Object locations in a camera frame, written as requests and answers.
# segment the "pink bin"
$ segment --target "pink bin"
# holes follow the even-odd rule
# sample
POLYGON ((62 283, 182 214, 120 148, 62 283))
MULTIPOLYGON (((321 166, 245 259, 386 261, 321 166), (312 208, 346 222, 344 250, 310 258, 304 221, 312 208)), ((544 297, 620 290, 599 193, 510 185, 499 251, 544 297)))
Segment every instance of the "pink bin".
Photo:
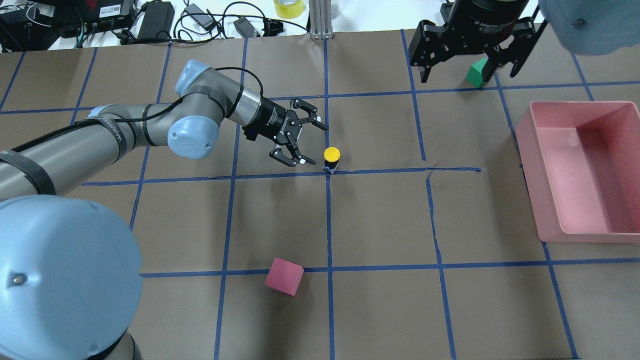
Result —
POLYGON ((640 113, 532 102, 516 137, 542 241, 640 243, 640 113))

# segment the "label sticker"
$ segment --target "label sticker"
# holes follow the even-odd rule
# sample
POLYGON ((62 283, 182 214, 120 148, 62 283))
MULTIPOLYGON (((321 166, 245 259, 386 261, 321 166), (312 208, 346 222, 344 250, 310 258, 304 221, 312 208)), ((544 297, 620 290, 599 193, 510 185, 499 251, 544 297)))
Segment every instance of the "label sticker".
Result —
POLYGON ((122 5, 111 5, 100 8, 100 17, 108 17, 120 14, 122 5))

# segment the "red cube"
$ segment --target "red cube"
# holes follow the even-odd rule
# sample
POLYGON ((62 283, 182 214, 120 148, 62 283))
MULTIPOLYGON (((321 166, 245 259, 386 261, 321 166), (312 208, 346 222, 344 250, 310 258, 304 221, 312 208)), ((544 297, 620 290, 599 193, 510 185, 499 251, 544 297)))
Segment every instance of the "red cube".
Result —
POLYGON ((303 272, 302 266, 275 258, 264 284, 272 289, 295 296, 303 272))

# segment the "blue tape grid line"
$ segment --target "blue tape grid line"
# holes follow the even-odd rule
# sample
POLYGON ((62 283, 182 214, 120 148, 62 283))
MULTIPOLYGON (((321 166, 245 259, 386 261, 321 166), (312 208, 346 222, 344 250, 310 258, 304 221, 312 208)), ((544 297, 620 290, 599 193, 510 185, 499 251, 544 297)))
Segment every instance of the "blue tape grid line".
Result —
MULTIPOLYGON (((162 69, 162 76, 160 77, 160 84, 158 85, 158 93, 156 95, 156 104, 160 103, 160 96, 164 87, 164 77, 166 75, 166 69, 169 65, 169 56, 171 55, 171 44, 166 47, 166 56, 164 57, 164 65, 162 69)), ((147 170, 147 160, 149 159, 149 149, 145 148, 145 155, 142 158, 142 166, 140 167, 140 177, 138 178, 138 190, 136 191, 136 200, 133 202, 133 208, 131 209, 131 220, 129 221, 129 228, 133 231, 133 227, 136 223, 136 214, 138 213, 138 204, 140 203, 140 195, 142 195, 142 186, 145 184, 145 172, 147 170)))
MULTIPOLYGON (((246 67, 246 51, 248 47, 248 39, 244 39, 243 54, 242 54, 242 67, 246 67)), ((240 75, 240 84, 244 84, 244 71, 240 75)), ((214 342, 213 358, 218 360, 220 358, 220 339, 222 335, 222 319, 224 315, 225 307, 225 290, 227 288, 227 274, 228 274, 228 261, 229 261, 229 244, 231 242, 231 224, 232 215, 234 212, 234 194, 236 192, 236 172, 238 164, 238 148, 240 142, 240 125, 236 124, 236 142, 234 145, 234 162, 231 170, 231 185, 229 186, 229 205, 227 208, 227 230, 225 233, 225 250, 222 258, 222 272, 220 279, 220 295, 218 297, 218 319, 216 321, 216 337, 214 342)))
POLYGON ((78 95, 78 101, 76 102, 76 107, 74 108, 74 114, 71 116, 71 121, 69 125, 73 125, 76 122, 76 116, 78 114, 78 110, 80 110, 80 103, 82 102, 82 98, 84 96, 84 90, 86 89, 86 85, 89 82, 89 76, 91 76, 91 70, 93 69, 93 63, 95 62, 95 57, 98 54, 98 48, 93 49, 93 55, 91 56, 91 62, 89 63, 89 67, 86 70, 86 76, 84 77, 84 82, 82 84, 82 88, 80 89, 80 94, 78 95))
POLYGON ((562 301, 562 295, 560 294, 560 287, 558 286, 556 271, 554 270, 554 266, 551 262, 551 255, 549 255, 549 249, 547 248, 547 243, 542 243, 542 249, 545 251, 545 259, 547 259, 547 266, 549 268, 549 274, 551 275, 551 283, 554 287, 554 293, 556 294, 558 309, 560 310, 560 317, 562 318, 562 324, 564 326, 564 333, 566 334, 566 339, 569 342, 571 357, 573 359, 577 359, 578 352, 575 349, 575 343, 573 342, 573 336, 571 335, 571 327, 569 326, 569 320, 567 319, 566 312, 564 311, 564 303, 562 301))
POLYGON ((580 63, 578 62, 578 58, 573 53, 571 53, 571 57, 573 58, 573 63, 575 64, 575 68, 578 70, 578 74, 580 75, 580 78, 582 80, 582 86, 584 86, 584 89, 586 90, 587 95, 589 96, 589 100, 593 101, 593 95, 591 95, 591 89, 589 88, 589 84, 587 84, 587 79, 584 77, 584 73, 582 72, 580 63))
MULTIPOLYGON (((586 83, 586 85, 590 88, 593 86, 640 85, 640 81, 610 81, 610 82, 599 82, 599 83, 586 83)), ((584 83, 548 84, 548 85, 513 85, 513 86, 502 86, 502 89, 503 90, 526 90, 526 89, 548 89, 548 88, 580 88, 584 86, 585 86, 584 83)), ((423 90, 418 89, 415 91, 415 93, 416 94, 435 94, 435 93, 441 93, 441 92, 471 92, 471 91, 492 91, 492 90, 498 90, 497 86, 484 86, 480 89, 476 89, 476 88, 443 88, 443 89, 423 89, 423 90)), ((271 97, 270 99, 273 101, 279 101, 279 100, 291 100, 295 97, 299 97, 300 99, 320 99, 323 97, 334 98, 334 97, 409 95, 411 93, 412 93, 411 90, 405 90, 405 91, 391 91, 391 92, 361 92, 361 93, 352 93, 352 94, 282 96, 282 97, 271 97)), ((78 110, 91 110, 91 109, 93 108, 91 107, 78 108, 78 110)), ((23 114, 23 113, 47 113, 47 112, 56 112, 56 111, 72 111, 72 110, 75 110, 75 108, 7 110, 7 111, 0 111, 0 115, 23 114)))
POLYGON ((22 61, 24 60, 25 54, 26 52, 23 51, 22 54, 20 55, 20 60, 18 60, 18 64, 15 66, 15 70, 13 71, 13 76, 11 77, 11 80, 9 81, 9 85, 7 85, 6 91, 2 96, 2 101, 0 101, 0 110, 2 110, 2 107, 4 106, 4 102, 6 101, 6 98, 9 96, 9 91, 11 90, 11 86, 13 85, 15 78, 18 76, 18 70, 20 70, 20 65, 22 65, 22 61))
MULTIPOLYGON (((357 174, 391 174, 391 173, 403 173, 403 172, 427 172, 427 171, 471 171, 481 172, 482 168, 476 167, 417 167, 417 168, 383 168, 383 169, 363 169, 363 170, 338 170, 333 175, 357 175, 357 174)), ((236 175, 238 179, 271 179, 276 177, 308 177, 308 176, 326 176, 326 172, 288 172, 280 174, 255 174, 255 175, 236 175)), ((232 176, 216 176, 216 177, 169 177, 165 179, 143 179, 143 183, 176 183, 180 181, 217 181, 217 180, 231 180, 232 176)), ((123 181, 96 181, 87 182, 83 186, 117 186, 117 185, 130 185, 137 184, 136 180, 123 180, 123 181)))
MULTIPOLYGON (((305 268, 305 272, 361 272, 361 271, 394 271, 394 270, 438 270, 469 269, 469 268, 506 268, 527 266, 590 265, 590 264, 627 264, 640 263, 640 258, 609 258, 609 259, 567 259, 567 260, 534 260, 534 261, 499 261, 489 263, 443 263, 443 264, 407 264, 407 265, 365 265, 365 266, 332 266, 305 268)), ((227 270, 226 275, 255 275, 266 274, 269 269, 227 270)), ((142 277, 196 277, 221 276, 221 270, 194 272, 150 272, 140 274, 142 277)))
POLYGON ((415 83, 413 83, 413 68, 411 67, 411 59, 409 58, 409 48, 406 45, 406 37, 404 36, 404 30, 400 30, 402 36, 402 45, 404 49, 404 57, 406 58, 406 68, 409 71, 409 82, 411 84, 411 97, 413 100, 413 115, 415 116, 415 127, 418 132, 418 143, 420 145, 420 156, 423 161, 427 161, 427 157, 424 154, 424 142, 422 141, 422 127, 420 126, 420 113, 418 111, 418 100, 415 95, 415 83))
MULTIPOLYGON (((513 136, 514 144, 515 144, 516 149, 518 150, 518 153, 519 153, 520 149, 519 149, 519 146, 518 146, 518 139, 516 138, 515 129, 513 127, 512 121, 511 121, 511 115, 509 114, 509 108, 507 107, 507 103, 506 103, 506 101, 504 99, 504 93, 503 93, 502 87, 500 85, 500 79, 499 79, 497 73, 494 74, 493 77, 494 77, 495 83, 496 83, 496 85, 498 87, 498 93, 500 95, 500 101, 502 103, 502 109, 504 110, 504 115, 505 115, 505 117, 507 119, 507 124, 508 124, 508 126, 509 126, 509 128, 511 130, 511 135, 513 136)), ((554 292, 556 294, 556 301, 557 301, 557 304, 558 304, 558 309, 560 310, 560 316, 561 316, 562 321, 563 321, 564 332, 566 334, 567 342, 569 344, 569 348, 571 349, 572 357, 574 359, 577 359, 578 358, 577 351, 575 349, 575 343, 573 342, 573 336, 571 335, 571 329, 570 329, 570 326, 569 326, 569 321, 567 320, 566 313, 564 311, 564 304, 563 304, 563 301, 562 301, 562 296, 560 294, 560 289, 559 289, 558 284, 557 284, 556 272, 554 270, 553 263, 551 262, 551 256, 550 256, 549 251, 547 249, 547 244, 546 243, 542 243, 542 247, 543 247, 543 250, 544 250, 544 253, 545 253, 546 263, 547 263, 547 266, 548 266, 548 269, 549 269, 549 276, 551 277, 551 282, 553 284, 554 292)))
POLYGON ((444 266, 442 264, 442 253, 438 246, 438 236, 436 232, 436 223, 434 219, 433 210, 433 194, 431 193, 431 180, 429 178, 425 181, 427 188, 427 200, 429 201, 429 216, 431 217, 431 231, 433 232, 433 245, 436 251, 436 260, 438 261, 438 272, 440 273, 440 291, 442 292, 442 305, 444 307, 444 319, 447 325, 447 337, 449 338, 449 351, 451 352, 451 358, 456 360, 456 345, 453 339, 453 326, 451 325, 451 312, 449 311, 449 296, 447 294, 447 283, 445 281, 444 266))
MULTIPOLYGON (((324 123, 329 125, 329 51, 327 39, 323 40, 324 65, 324 123)), ((324 132, 324 147, 329 147, 329 131, 324 132)), ((333 250, 331 247, 331 176, 326 177, 326 266, 327 266, 327 300, 329 317, 329 358, 335 360, 335 321, 333 317, 333 250)))

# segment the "green cube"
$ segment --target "green cube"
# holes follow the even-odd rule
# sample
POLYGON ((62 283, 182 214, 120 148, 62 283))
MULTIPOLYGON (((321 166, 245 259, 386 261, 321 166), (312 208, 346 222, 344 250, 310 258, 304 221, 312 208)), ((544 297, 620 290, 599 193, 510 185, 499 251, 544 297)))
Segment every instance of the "green cube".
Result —
POLYGON ((467 73, 467 81, 476 88, 481 88, 486 85, 486 81, 482 81, 482 68, 486 64, 487 59, 484 58, 479 62, 471 65, 469 72, 467 73))

